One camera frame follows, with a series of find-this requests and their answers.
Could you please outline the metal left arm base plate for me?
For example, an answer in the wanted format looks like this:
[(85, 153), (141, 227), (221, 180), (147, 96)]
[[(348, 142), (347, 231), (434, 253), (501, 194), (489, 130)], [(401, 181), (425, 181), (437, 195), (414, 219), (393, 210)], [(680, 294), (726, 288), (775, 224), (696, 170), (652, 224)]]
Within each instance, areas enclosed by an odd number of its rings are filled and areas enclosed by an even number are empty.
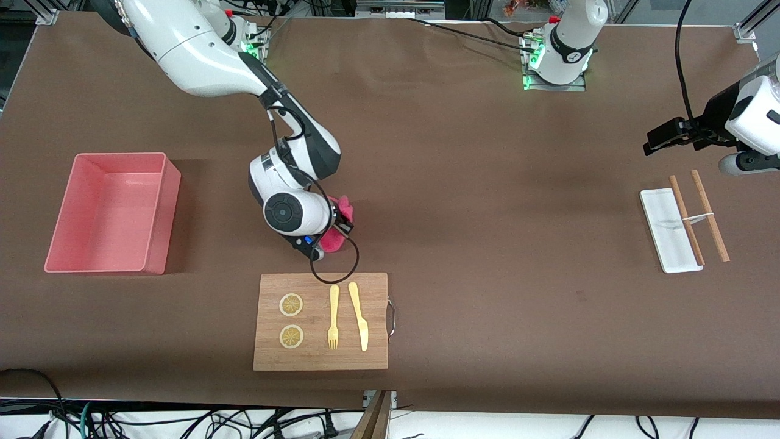
[(584, 72), (592, 52), (582, 60), (567, 63), (557, 50), (548, 46), (543, 34), (526, 33), (519, 37), (519, 43), (531, 50), (521, 55), (525, 90), (581, 92), (587, 89)]

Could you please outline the yellow plastic fork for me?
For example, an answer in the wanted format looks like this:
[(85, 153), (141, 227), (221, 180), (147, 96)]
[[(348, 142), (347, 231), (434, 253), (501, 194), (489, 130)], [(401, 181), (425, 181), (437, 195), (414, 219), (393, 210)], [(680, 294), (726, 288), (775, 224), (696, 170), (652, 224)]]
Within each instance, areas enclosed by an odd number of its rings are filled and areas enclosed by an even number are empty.
[(328, 328), (328, 348), (337, 350), (339, 347), (339, 295), (340, 289), (336, 284), (330, 286), (330, 327)]

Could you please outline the grey power strip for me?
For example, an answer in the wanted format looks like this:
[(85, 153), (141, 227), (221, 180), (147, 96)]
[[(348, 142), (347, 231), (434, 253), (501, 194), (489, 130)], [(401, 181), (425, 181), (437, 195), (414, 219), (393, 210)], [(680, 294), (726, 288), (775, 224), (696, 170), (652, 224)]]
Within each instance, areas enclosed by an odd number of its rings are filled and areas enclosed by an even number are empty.
[(445, 0), (356, 0), (354, 17), (445, 20)]

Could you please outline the aluminium frame bracket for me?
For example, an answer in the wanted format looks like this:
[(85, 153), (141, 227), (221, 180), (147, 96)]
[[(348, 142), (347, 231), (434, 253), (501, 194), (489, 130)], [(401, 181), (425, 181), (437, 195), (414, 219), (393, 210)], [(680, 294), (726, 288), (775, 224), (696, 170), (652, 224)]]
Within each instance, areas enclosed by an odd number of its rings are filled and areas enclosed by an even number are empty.
[[(367, 391), (363, 392), (362, 407), (364, 409), (366, 409), (370, 405), (370, 403), (372, 402), (372, 400), (374, 399), (374, 396), (376, 394), (378, 394), (378, 391), (374, 391), (374, 390), (367, 390)], [(396, 410), (397, 407), (398, 407), (398, 405), (397, 405), (397, 392), (396, 391), (389, 391), (388, 394), (389, 394), (390, 400), (391, 400), (391, 403), (390, 403), (391, 411)]]

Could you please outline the brown wooden post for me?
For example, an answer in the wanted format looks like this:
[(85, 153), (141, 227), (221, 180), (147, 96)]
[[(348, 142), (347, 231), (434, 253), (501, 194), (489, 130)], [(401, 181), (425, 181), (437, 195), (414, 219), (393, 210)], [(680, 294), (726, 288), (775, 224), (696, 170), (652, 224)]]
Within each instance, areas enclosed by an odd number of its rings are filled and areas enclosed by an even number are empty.
[(378, 391), (370, 405), (365, 409), (349, 439), (388, 439), (390, 422), (389, 391)]

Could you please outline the pink plastic bin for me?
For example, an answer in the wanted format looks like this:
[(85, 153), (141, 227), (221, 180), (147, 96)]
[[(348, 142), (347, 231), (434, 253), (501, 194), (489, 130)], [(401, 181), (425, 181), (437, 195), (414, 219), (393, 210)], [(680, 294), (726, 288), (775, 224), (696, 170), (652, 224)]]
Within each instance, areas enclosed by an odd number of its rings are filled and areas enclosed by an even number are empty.
[(78, 154), (44, 271), (163, 274), (181, 178), (162, 152)]

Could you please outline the wooden cutting board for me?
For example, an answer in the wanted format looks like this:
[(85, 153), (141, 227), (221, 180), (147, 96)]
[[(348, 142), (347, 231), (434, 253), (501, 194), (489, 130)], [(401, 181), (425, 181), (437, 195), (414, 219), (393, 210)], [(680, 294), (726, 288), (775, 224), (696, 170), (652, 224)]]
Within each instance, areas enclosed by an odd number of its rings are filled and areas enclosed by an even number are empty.
[[(363, 317), (369, 325), (367, 352), (362, 352), (349, 282), (357, 282)], [(265, 273), (261, 277), (257, 306), (257, 329), (253, 369), (255, 371), (347, 371), (384, 370), (388, 367), (386, 273), (354, 273), (338, 284), (339, 347), (328, 348), (330, 286), (309, 273)], [(302, 311), (283, 316), (278, 303), (285, 294), (303, 298)], [(298, 348), (284, 348), (278, 340), (282, 328), (295, 324), (305, 338)]]

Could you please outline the yellow plastic knife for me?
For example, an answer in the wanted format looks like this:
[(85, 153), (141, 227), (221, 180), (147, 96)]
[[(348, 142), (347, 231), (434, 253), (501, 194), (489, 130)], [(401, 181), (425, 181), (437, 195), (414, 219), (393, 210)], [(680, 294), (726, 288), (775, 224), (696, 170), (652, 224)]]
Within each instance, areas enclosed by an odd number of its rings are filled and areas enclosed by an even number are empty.
[(367, 352), (369, 344), (369, 325), (365, 317), (363, 317), (361, 303), (360, 303), (360, 291), (357, 282), (349, 282), (348, 284), (349, 296), (353, 303), (353, 310), (355, 311), (356, 321), (358, 325), (359, 337), (360, 337), (360, 349), (362, 352)]

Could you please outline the pink cloth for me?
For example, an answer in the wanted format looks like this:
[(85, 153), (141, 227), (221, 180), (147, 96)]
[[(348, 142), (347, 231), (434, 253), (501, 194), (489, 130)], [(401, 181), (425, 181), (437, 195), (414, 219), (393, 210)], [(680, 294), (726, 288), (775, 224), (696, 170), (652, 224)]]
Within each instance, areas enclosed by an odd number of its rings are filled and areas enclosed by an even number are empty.
[[(353, 223), (354, 208), (349, 202), (349, 198), (347, 196), (340, 196), (338, 198), (329, 196), (328, 198), (331, 201), (332, 205), (334, 205), (334, 207), (336, 208), (337, 221), (349, 221)], [(326, 253), (337, 252), (346, 242), (346, 238), (342, 236), (342, 234), (340, 234), (333, 227), (330, 227), (326, 232), (330, 230), (333, 231), (333, 252), (326, 252)]]

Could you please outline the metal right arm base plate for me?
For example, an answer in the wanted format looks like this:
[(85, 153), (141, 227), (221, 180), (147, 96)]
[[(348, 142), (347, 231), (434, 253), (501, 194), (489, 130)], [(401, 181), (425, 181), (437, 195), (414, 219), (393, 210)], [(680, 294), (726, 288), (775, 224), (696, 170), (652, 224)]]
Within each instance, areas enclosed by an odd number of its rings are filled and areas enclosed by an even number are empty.
[(269, 42), (270, 30), (268, 27), (251, 28), (244, 34), (239, 46), (242, 52), (265, 63), (268, 57)]

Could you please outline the white rack base tray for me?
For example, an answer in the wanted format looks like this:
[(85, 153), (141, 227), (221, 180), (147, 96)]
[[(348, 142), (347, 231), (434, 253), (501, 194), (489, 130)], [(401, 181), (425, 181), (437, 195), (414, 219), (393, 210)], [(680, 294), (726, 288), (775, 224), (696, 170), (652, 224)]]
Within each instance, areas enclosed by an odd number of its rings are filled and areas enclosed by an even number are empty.
[(640, 201), (664, 273), (701, 271), (671, 188), (644, 190)]

